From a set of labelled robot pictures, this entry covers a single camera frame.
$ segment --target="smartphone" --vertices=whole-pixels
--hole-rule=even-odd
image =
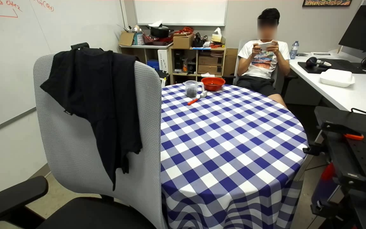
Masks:
[[[265,42],[265,43],[262,43],[262,44],[259,44],[260,48],[261,48],[261,51],[266,51],[266,48],[269,46],[269,45],[274,45],[275,43],[273,42]]]

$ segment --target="plastic measuring cup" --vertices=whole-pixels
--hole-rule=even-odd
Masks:
[[[204,91],[204,84],[202,82],[197,82],[194,80],[189,80],[183,83],[186,86],[186,96],[189,98],[193,98],[197,96],[197,88],[201,85],[201,92]]]

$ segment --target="painting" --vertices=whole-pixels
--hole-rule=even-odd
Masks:
[[[349,6],[352,0],[304,0],[303,6]]]

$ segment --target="headphones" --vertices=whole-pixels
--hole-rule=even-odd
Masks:
[[[319,68],[325,68],[325,69],[331,68],[331,64],[329,62],[319,60],[316,57],[310,57],[306,61],[306,66],[310,67],[310,68],[311,67],[319,67]]]

